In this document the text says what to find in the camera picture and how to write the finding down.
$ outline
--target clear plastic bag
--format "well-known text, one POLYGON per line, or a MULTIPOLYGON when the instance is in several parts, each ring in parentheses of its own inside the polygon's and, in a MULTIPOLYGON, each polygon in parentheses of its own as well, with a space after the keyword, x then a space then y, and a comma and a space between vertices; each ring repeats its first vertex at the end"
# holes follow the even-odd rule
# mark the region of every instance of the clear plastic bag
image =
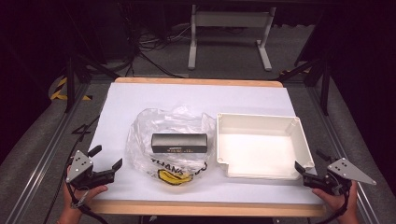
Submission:
POLYGON ((161 179, 170 185, 193 180, 207 168, 215 147, 216 120, 203 113, 195 116, 186 106, 172 111, 146 109, 131 125, 126 144, 126 156, 139 171, 161 179), (206 153, 153 153, 153 133, 206 133, 206 153))

